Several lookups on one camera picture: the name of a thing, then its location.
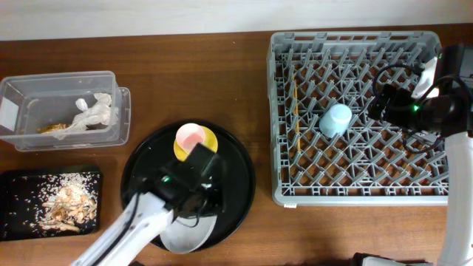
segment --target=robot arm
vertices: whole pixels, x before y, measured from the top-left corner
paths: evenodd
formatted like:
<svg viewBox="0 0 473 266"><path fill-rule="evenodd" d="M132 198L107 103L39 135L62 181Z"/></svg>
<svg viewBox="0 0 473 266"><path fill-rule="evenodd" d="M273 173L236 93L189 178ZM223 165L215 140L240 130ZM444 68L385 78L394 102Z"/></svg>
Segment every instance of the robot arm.
<svg viewBox="0 0 473 266"><path fill-rule="evenodd" d="M165 204L151 192L136 193L113 225L72 266L128 265L173 222L174 212L164 208ZM130 220L129 229L119 237Z"/></svg>
<svg viewBox="0 0 473 266"><path fill-rule="evenodd" d="M429 73L432 67L435 68L435 78L420 97L390 84L384 84L383 89L378 92L375 88L377 78L386 69L404 67L418 74L412 66L386 66L375 77L375 100L368 111L368 116L372 119L382 119L400 126L411 135L428 132L445 138L449 164L449 208L446 238L438 261L439 265L445 266L473 265L472 61L472 46L444 48L438 56L438 62L424 71ZM438 89L438 96L429 98L433 89ZM435 141L433 146L423 151L413 151L403 144L406 150L423 153L439 143L440 141Z"/></svg>
<svg viewBox="0 0 473 266"><path fill-rule="evenodd" d="M185 162L171 162L135 188L123 213L72 266L125 266L178 216L213 216L225 210L220 157L197 144Z"/></svg>
<svg viewBox="0 0 473 266"><path fill-rule="evenodd" d="M449 162L449 209L438 265L473 264L473 138L461 132L445 139Z"/></svg>

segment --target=white plate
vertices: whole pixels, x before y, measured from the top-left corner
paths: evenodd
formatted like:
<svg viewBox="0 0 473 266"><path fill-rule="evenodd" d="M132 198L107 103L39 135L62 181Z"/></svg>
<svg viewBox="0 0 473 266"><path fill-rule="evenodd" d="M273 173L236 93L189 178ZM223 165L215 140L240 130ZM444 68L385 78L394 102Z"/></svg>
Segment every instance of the white plate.
<svg viewBox="0 0 473 266"><path fill-rule="evenodd" d="M177 218L161 233L163 245L172 253L189 253L196 250L205 243L212 233L217 216L200 218L197 226L190 228L195 225L196 221L197 218Z"/></svg>

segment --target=clear plastic container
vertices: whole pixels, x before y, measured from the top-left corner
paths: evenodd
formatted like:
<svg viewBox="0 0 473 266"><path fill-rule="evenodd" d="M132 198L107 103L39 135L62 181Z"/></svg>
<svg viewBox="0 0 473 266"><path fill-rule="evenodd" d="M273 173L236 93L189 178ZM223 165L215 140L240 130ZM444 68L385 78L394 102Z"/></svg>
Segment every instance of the clear plastic container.
<svg viewBox="0 0 473 266"><path fill-rule="evenodd" d="M38 129L52 124L70 124L81 113L75 101L83 98L92 106L97 92L112 96L117 123L67 133L62 140L38 133ZM0 140L12 143L18 151L123 145L128 141L131 112L129 90L118 87L109 71L17 76L0 83Z"/></svg>

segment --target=gray dish rack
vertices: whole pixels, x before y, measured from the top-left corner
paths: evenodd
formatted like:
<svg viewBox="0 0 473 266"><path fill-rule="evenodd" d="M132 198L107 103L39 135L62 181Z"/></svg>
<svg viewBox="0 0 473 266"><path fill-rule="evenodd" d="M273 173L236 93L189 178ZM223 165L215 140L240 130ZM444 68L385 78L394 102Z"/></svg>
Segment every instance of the gray dish rack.
<svg viewBox="0 0 473 266"><path fill-rule="evenodd" d="M394 63L422 65L440 52L432 32L275 33L268 51L273 200L297 205L446 205L443 146L408 154L403 133L367 117L372 78ZM387 71L379 84L413 89L418 77ZM317 121L335 103L353 118L325 137ZM419 148L414 136L407 145Z"/></svg>

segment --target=cable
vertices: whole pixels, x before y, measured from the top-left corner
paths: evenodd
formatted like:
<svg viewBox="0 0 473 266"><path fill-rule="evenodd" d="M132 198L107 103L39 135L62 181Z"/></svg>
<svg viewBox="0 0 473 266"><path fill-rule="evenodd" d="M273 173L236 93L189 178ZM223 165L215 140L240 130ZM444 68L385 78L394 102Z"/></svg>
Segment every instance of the cable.
<svg viewBox="0 0 473 266"><path fill-rule="evenodd" d="M184 225L184 226L186 226L186 227L188 227L188 228L194 228L194 227L196 227L196 226L199 224L200 216L202 215L202 212L203 212L205 206L207 205L207 202L208 202L208 200L205 199L204 204L202 204L202 206L200 206L199 211L197 212L197 215L196 215L197 221L195 222L195 225L192 225L192 226L186 225L186 224L182 223L181 221L179 221L178 219L176 219L176 222L178 222L178 223L180 223L181 225Z"/></svg>
<svg viewBox="0 0 473 266"><path fill-rule="evenodd" d="M431 151L437 148L443 141L442 137L438 137L437 140L435 140L435 142L429 146L429 148L421 149L420 151L414 151L412 148L408 147L407 140L411 138L412 136L414 136L415 133L418 133L418 132L413 131L413 130L411 132L407 132L406 137L402 140L402 146L404 147L404 149L412 154L423 154L424 152Z"/></svg>
<svg viewBox="0 0 473 266"><path fill-rule="evenodd" d="M111 243L111 245L98 257L98 259L94 263L92 263L92 266L99 265L103 261L103 259L105 259L109 255L109 253L113 250L113 248L120 242L120 240L125 236L128 229L130 229L130 227L132 226L133 220L135 219L136 212L138 210L140 194L141 194L140 192L136 193L136 202L135 202L135 206L133 207L132 215L130 219L126 222L125 226L123 227L123 230L120 232L117 238Z"/></svg>
<svg viewBox="0 0 473 266"><path fill-rule="evenodd" d="M378 83L378 79L381 76L381 74L384 71L386 71L388 69L392 69L394 67L402 67L402 68L405 68L405 69L409 69L414 74L416 74L417 76L420 76L422 74L422 71L423 71L423 69L421 69L421 68L414 67L414 66L409 66L409 65L406 65L406 64L392 64L392 65L389 65L389 66L385 66L385 67L381 68L378 71L378 73L376 73L376 76L372 79L372 87L371 87L372 88L372 93L375 95L375 98L379 102L381 102L381 104L384 105L385 107L389 107L393 111L406 111L406 110L412 108L412 104L407 105L407 106L393 106L393 105L390 105L387 101L381 99L381 95L379 94L379 91L376 89L376 84Z"/></svg>

